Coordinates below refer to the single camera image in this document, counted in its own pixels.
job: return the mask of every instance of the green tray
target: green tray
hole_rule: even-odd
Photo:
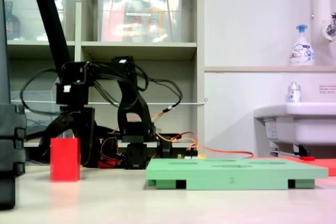
[[[157,189],[254,190],[315,188],[328,169],[285,159],[154,158],[146,169]]]

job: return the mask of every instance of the black pole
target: black pole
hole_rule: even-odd
[[[0,104],[11,103],[8,71],[8,50],[5,21],[5,1],[0,0]]]
[[[70,62],[71,59],[62,25],[58,17],[55,0],[36,1],[48,36],[52,58],[58,71],[58,76],[60,77],[63,64]]]

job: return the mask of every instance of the bottle on shelf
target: bottle on shelf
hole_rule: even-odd
[[[21,27],[19,19],[13,14],[13,2],[5,1],[5,17],[6,17],[6,35],[7,39],[19,39]]]
[[[295,42],[289,58],[290,66],[315,66],[315,53],[305,35],[307,28],[306,25],[296,27],[299,30],[299,38]]]
[[[162,40],[160,32],[162,30],[163,12],[158,8],[159,2],[160,0],[151,0],[151,8],[148,10],[150,13],[148,32],[150,42],[160,42]]]
[[[288,86],[288,102],[302,102],[301,86],[296,82],[291,82]]]

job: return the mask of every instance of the red block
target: red block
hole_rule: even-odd
[[[80,148],[78,138],[52,138],[50,145],[50,181],[79,180]]]

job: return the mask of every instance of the storage bin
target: storage bin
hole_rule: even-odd
[[[20,101],[19,91],[12,91],[10,94],[11,94],[10,99],[13,104],[22,104]],[[55,103],[56,101],[55,85],[51,90],[25,91],[24,100],[26,101],[26,103],[30,108],[38,111],[46,111],[46,112],[59,111],[59,105]],[[36,114],[30,112],[27,109],[25,110],[25,112],[27,117],[27,134],[43,131],[56,118],[56,116],[46,116]]]
[[[98,0],[98,41],[182,42],[182,0]]]
[[[75,39],[75,2],[76,0],[55,0],[66,40]],[[48,41],[36,0],[5,0],[12,5],[12,14],[6,11],[6,20],[18,20],[18,32],[14,34],[11,23],[6,22],[7,39]]]

